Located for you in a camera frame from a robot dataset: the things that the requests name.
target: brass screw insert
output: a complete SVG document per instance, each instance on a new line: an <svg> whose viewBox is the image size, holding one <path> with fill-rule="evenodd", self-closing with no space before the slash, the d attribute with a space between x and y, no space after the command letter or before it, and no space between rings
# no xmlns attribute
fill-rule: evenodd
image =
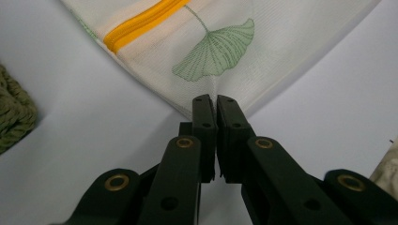
<svg viewBox="0 0 398 225"><path fill-rule="evenodd" d="M270 140L267 139L257 139L255 141L255 145L260 148L272 148L273 144Z"/></svg>
<svg viewBox="0 0 398 225"><path fill-rule="evenodd" d="M181 138L176 141L176 145L180 148L189 148L193 146L193 141L188 138Z"/></svg>
<svg viewBox="0 0 398 225"><path fill-rule="evenodd" d="M357 192L361 192L366 189L365 184L360 181L358 178L348 175L348 174L341 174L337 177L337 181L345 188L350 190L354 190Z"/></svg>
<svg viewBox="0 0 398 225"><path fill-rule="evenodd" d="M118 191L125 188L129 184L129 181L129 177L125 174L116 174L105 181L105 188L109 191Z"/></svg>

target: green knitted fabric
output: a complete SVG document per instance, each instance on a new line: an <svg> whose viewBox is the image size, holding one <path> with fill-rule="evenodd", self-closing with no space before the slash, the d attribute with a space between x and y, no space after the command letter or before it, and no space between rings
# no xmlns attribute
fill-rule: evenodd
<svg viewBox="0 0 398 225"><path fill-rule="evenodd" d="M34 127L37 115L33 101L0 65L0 154Z"/></svg>

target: zipper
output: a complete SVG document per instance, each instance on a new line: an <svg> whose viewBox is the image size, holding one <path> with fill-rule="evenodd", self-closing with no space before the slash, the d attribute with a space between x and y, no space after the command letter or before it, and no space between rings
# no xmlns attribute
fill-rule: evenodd
<svg viewBox="0 0 398 225"><path fill-rule="evenodd" d="M111 52L117 53L122 47L165 21L189 1L160 0L155 6L121 23L105 36L103 42Z"/></svg>

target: cloth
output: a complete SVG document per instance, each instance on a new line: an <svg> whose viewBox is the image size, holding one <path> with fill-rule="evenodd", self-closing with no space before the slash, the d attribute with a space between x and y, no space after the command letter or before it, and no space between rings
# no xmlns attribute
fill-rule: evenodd
<svg viewBox="0 0 398 225"><path fill-rule="evenodd" d="M398 138L381 159L370 180L398 201Z"/></svg>
<svg viewBox="0 0 398 225"><path fill-rule="evenodd" d="M377 2L63 0L115 61L188 117L203 94L234 98L246 112Z"/></svg>
<svg viewBox="0 0 398 225"><path fill-rule="evenodd" d="M32 99L0 65L0 154L33 129L37 117Z"/></svg>

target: yellow zipper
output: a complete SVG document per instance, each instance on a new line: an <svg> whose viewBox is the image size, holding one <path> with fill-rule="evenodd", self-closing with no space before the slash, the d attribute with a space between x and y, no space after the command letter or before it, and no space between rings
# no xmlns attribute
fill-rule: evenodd
<svg viewBox="0 0 398 225"><path fill-rule="evenodd" d="M113 53L129 44L148 30L169 18L190 0L161 0L137 16L121 23L105 36L103 42Z"/></svg>

